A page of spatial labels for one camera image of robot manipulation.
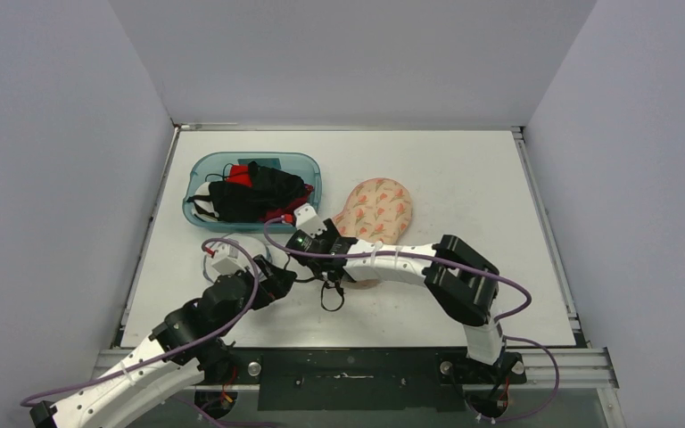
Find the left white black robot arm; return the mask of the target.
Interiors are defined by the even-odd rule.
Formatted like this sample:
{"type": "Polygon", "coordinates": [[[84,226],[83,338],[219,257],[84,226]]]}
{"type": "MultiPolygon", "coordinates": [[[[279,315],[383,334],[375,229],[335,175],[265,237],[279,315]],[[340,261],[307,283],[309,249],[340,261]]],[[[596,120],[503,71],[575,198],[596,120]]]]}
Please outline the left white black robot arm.
{"type": "Polygon", "coordinates": [[[223,335],[249,310],[284,298],[292,270],[256,256],[248,268],[218,276],[202,296],[187,301],[155,326],[126,357],[94,383],[30,411],[36,427],[125,427],[165,399],[203,380],[223,382],[230,372],[223,335]]]}

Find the peach floral padded bra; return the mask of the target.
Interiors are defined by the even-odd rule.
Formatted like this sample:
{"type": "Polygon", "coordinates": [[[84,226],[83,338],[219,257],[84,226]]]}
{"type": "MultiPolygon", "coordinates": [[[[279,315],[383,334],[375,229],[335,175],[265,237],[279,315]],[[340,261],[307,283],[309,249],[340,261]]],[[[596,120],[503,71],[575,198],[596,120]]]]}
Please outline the peach floral padded bra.
{"type": "Polygon", "coordinates": [[[333,223],[341,236],[396,244],[413,217],[409,190],[390,178],[372,178],[354,187],[333,223]]]}

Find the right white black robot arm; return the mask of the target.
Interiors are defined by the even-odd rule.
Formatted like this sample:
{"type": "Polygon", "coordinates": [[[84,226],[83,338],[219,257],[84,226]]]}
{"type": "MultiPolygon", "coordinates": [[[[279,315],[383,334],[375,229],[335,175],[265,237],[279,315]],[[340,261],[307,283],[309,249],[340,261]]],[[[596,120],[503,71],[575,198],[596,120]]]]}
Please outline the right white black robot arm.
{"type": "Polygon", "coordinates": [[[314,275],[332,283],[397,282],[424,286],[463,325],[470,374],[488,383],[504,370],[505,342],[495,320],[499,271],[454,235],[437,243],[398,246],[352,237],[321,238],[296,231],[285,247],[314,275]]]}

